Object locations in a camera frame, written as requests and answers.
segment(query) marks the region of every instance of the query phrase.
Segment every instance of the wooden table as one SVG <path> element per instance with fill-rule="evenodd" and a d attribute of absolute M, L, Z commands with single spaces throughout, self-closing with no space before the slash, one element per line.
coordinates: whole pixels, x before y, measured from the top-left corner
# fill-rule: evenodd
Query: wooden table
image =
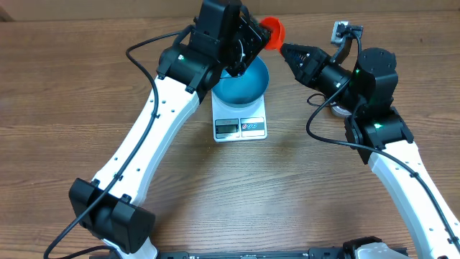
<path fill-rule="evenodd" d="M 394 105 L 415 135 L 432 179 L 460 217 L 460 12 L 280 17 L 286 42 L 329 53 L 334 21 L 364 25 L 363 46 L 397 55 Z M 0 257 L 41 258 L 75 217 L 68 189 L 90 180 L 137 118 L 150 85 L 124 56 L 130 45 L 179 30 L 183 19 L 0 23 Z M 134 56 L 155 71 L 171 40 Z M 375 235 L 416 256 L 387 191 L 357 152 L 307 136 L 313 90 L 278 53 L 264 51 L 269 137 L 216 144 L 209 95 L 179 131 L 144 208 L 157 215 L 161 251 L 303 250 Z M 353 67 L 356 54 L 344 64 Z M 344 139 L 322 112 L 317 134 Z M 63 256 L 101 242 L 76 227 Z"/>

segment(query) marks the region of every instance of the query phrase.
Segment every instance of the orange funnel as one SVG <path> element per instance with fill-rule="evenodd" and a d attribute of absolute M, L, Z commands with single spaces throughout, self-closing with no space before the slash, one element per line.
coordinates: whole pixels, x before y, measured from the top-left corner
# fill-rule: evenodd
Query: orange funnel
<path fill-rule="evenodd" d="M 270 41 L 265 46 L 265 50 L 281 51 L 281 46 L 285 40 L 286 31 L 280 20 L 275 17 L 267 17 L 260 22 L 260 25 L 272 32 L 270 35 Z"/>

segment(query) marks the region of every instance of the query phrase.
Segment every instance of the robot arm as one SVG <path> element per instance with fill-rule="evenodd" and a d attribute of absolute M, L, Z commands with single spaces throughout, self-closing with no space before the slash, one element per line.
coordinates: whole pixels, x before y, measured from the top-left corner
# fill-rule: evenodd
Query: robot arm
<path fill-rule="evenodd" d="M 90 183 L 77 178 L 69 190 L 80 225 L 115 247 L 121 258 L 157 256 L 148 238 L 155 216 L 140 206 L 158 164 L 180 127 L 219 82 L 222 70 L 231 76 L 243 74 L 270 39 L 271 32 L 259 26 L 240 0 L 204 0 L 194 21 L 195 26 L 188 26 L 163 51 L 155 83 L 137 64 L 154 91 L 112 159 Z M 188 34 L 189 43 L 184 45 L 181 42 Z M 45 259 L 56 240 L 45 252 Z"/>
<path fill-rule="evenodd" d="M 336 101 L 353 111 L 344 121 L 348 142 L 312 137 L 358 149 L 363 163 L 369 164 L 389 191 L 419 258 L 457 258 L 459 221 L 424 168 L 412 133 L 391 107 L 397 85 L 396 57 L 379 48 L 361 51 L 361 34 L 362 27 L 336 22 L 331 41 L 340 48 L 333 57 L 318 47 L 284 44 L 281 48 L 297 81 L 323 93 L 329 99 L 326 103 Z M 359 54 L 354 70 L 347 71 L 339 64 L 353 38 L 358 40 Z M 390 160 L 385 153 L 402 162 Z"/>

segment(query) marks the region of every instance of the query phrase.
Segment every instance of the white arm link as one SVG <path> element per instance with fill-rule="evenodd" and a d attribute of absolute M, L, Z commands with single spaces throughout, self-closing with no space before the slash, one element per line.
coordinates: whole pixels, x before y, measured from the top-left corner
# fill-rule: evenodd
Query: white arm link
<path fill-rule="evenodd" d="M 176 133 L 199 105 L 197 93 L 186 92 L 185 85 L 180 82 L 167 77 L 164 80 L 156 78 L 155 84 L 160 101 L 157 114 L 160 117 L 155 119 L 142 146 L 123 172 L 123 178 L 109 192 L 117 198 L 121 198 L 123 194 L 129 195 L 132 198 L 130 203 L 136 206 L 141 206 L 144 203 L 150 181 L 152 181 L 163 155 L 165 155 Z M 100 189 L 104 190 L 108 186 L 114 174 L 138 143 L 150 121 L 154 100 L 153 91 L 151 91 L 144 109 L 119 149 L 94 176 L 93 179 L 100 181 L 98 185 Z M 107 245 L 117 248 L 123 259 L 155 259 L 157 257 L 157 249 L 150 242 L 150 238 L 147 238 L 141 248 L 132 254 L 123 253 L 117 245 L 108 240 L 103 241 Z"/>
<path fill-rule="evenodd" d="M 386 144 L 385 147 L 383 151 L 406 163 L 420 174 L 439 203 L 454 234 L 460 236 L 459 221 L 423 166 L 417 145 L 403 140 Z M 369 166 L 390 193 L 397 210 L 408 226 L 418 257 L 438 258 L 445 255 L 448 258 L 460 258 L 455 246 L 449 244 L 449 234 L 444 230 L 438 212 L 418 181 L 411 178 L 404 168 L 383 155 L 372 153 Z"/>

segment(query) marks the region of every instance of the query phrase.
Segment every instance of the blue bowl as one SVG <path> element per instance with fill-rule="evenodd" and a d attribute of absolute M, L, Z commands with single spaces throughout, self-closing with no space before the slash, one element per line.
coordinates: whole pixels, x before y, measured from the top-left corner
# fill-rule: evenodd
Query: blue bowl
<path fill-rule="evenodd" d="M 243 76 L 229 78 L 230 75 L 223 71 L 221 77 L 212 91 L 222 102 L 233 107 L 253 104 L 265 93 L 270 81 L 268 68 L 259 56 L 252 61 Z"/>

